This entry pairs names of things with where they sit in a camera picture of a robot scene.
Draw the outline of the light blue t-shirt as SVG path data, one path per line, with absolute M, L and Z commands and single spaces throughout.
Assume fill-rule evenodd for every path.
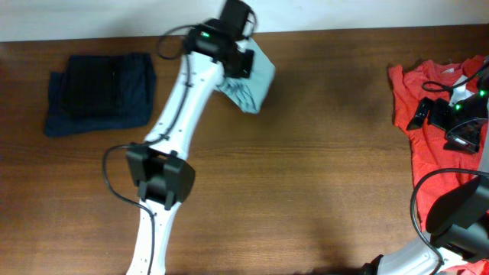
M 254 42 L 254 62 L 250 77 L 248 79 L 226 77 L 216 86 L 218 91 L 228 96 L 244 113 L 251 114 L 257 114 L 261 110 L 276 70 L 275 65 L 257 42 L 255 40 Z

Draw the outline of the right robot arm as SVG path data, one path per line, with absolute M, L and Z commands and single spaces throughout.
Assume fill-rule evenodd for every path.
M 488 59 L 388 71 L 394 123 L 410 140 L 416 237 L 362 274 L 488 272 Z

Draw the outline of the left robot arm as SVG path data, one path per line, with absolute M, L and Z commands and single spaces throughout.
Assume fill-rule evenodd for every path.
M 178 77 L 163 112 L 143 143 L 128 146 L 126 157 L 141 210 L 129 274 L 166 272 L 173 221 L 196 177 L 187 162 L 193 132 L 225 77 L 249 77 L 254 51 L 239 42 L 251 38 L 245 26 L 255 21 L 249 5 L 228 0 L 218 18 L 190 25 Z

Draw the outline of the red t-shirt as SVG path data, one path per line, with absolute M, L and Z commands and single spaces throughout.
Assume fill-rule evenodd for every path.
M 401 65 L 388 69 L 388 76 L 393 85 L 394 124 L 410 139 L 414 186 L 423 176 L 434 170 L 442 168 L 476 170 L 479 167 L 484 145 L 481 145 L 479 153 L 472 155 L 444 150 L 443 145 L 446 140 L 443 130 L 428 124 L 423 124 L 422 128 L 413 131 L 408 131 L 406 127 L 414 116 L 421 99 L 427 97 L 433 101 L 436 99 L 450 100 L 448 92 L 431 93 L 422 89 L 424 82 L 434 81 L 452 86 L 462 75 L 467 77 L 474 75 L 483 65 L 484 58 L 476 55 L 462 63 L 447 65 L 427 60 L 409 72 L 405 71 Z M 436 199 L 473 177 L 468 174 L 443 173 L 433 176 L 423 184 L 416 197 L 417 215 L 423 231 L 426 230 L 428 212 Z M 453 267 L 447 271 L 457 272 L 457 274 L 488 274 L 488 260 Z

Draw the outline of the folded dark navy garment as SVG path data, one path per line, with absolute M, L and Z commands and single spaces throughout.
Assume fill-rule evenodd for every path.
M 58 138 L 144 126 L 155 90 L 149 53 L 72 55 L 64 72 L 50 74 L 44 134 Z

